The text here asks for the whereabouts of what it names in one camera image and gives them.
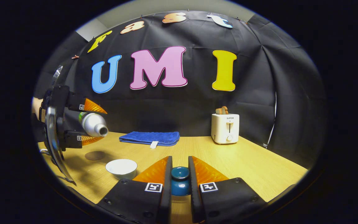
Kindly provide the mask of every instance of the silver bottle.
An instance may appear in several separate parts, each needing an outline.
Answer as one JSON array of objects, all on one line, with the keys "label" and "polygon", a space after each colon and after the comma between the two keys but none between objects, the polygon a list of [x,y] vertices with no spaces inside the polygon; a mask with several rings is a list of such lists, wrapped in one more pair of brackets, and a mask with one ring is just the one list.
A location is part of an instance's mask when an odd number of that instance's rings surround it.
[{"label": "silver bottle", "polygon": [[78,121],[85,132],[92,137],[104,137],[108,133],[106,121],[98,114],[82,112],[79,115]]}]

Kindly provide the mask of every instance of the towel tag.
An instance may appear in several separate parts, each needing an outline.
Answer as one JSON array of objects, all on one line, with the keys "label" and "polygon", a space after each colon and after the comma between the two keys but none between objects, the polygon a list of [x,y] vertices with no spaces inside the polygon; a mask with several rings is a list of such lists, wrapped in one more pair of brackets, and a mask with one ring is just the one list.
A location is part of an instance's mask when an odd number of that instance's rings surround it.
[{"label": "towel tag", "polygon": [[158,144],[158,141],[153,141],[153,142],[151,143],[151,145],[150,145],[150,148],[155,149],[155,147],[157,146],[157,144]]}]

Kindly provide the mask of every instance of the pink letter m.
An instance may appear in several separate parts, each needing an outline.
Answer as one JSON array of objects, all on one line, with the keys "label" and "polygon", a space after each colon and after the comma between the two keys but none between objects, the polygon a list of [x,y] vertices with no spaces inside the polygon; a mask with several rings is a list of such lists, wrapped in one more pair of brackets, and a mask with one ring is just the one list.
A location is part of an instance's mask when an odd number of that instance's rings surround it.
[{"label": "pink letter m", "polygon": [[131,57],[135,59],[133,82],[131,89],[145,88],[147,82],[143,80],[143,71],[152,86],[156,86],[162,72],[165,69],[165,78],[161,81],[163,86],[179,87],[187,85],[187,79],[183,76],[182,55],[186,47],[174,46],[165,49],[160,59],[156,61],[148,50],[134,52]]}]

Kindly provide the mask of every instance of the white toaster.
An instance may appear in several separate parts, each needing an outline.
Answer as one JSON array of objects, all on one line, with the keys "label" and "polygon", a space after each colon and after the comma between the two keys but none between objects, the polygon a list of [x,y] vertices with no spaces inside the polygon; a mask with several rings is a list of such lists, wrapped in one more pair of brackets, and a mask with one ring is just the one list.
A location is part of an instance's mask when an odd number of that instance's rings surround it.
[{"label": "white toaster", "polygon": [[211,137],[218,144],[238,142],[238,114],[212,114]]}]

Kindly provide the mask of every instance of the blue letter u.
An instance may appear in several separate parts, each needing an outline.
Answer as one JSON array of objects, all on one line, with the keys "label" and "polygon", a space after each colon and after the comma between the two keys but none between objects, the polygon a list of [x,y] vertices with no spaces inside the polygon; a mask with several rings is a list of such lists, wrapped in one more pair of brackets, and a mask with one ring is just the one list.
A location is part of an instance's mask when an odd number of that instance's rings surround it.
[{"label": "blue letter u", "polygon": [[92,89],[96,93],[107,92],[114,86],[115,81],[117,80],[118,61],[120,59],[121,55],[115,55],[107,60],[110,64],[110,72],[108,74],[108,81],[105,83],[102,83],[100,80],[104,61],[98,62],[92,66]]}]

